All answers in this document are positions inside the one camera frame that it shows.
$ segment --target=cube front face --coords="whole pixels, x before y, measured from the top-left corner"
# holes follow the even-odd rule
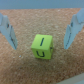
[[[36,58],[51,59],[53,52],[53,39],[50,35],[37,34],[31,49]]]

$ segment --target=green block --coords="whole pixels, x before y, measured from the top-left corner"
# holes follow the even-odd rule
[[[37,34],[31,46],[36,58],[51,59],[53,53],[53,37],[51,35]]]

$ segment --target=speckled brown surface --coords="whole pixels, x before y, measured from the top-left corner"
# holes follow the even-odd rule
[[[84,73],[84,29],[68,50],[63,45],[66,27],[79,10],[0,10],[9,17],[18,40],[14,50],[0,34],[0,84],[56,84]],[[51,60],[34,57],[31,45],[36,34],[53,36]]]

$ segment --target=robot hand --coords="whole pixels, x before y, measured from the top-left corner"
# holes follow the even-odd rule
[[[84,23],[79,23],[77,20],[77,15],[74,14],[71,19],[71,24],[66,28],[66,34],[64,36],[64,49],[68,49],[72,44],[76,34],[78,34],[82,28]]]
[[[16,50],[18,43],[13,27],[11,26],[8,17],[3,16],[1,13],[0,13],[0,32],[2,33],[2,35],[5,36],[9,44]]]

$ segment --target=cube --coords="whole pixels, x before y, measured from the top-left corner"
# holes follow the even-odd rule
[[[31,45],[34,56],[41,59],[51,59],[53,49],[53,37],[51,35],[37,34]]]

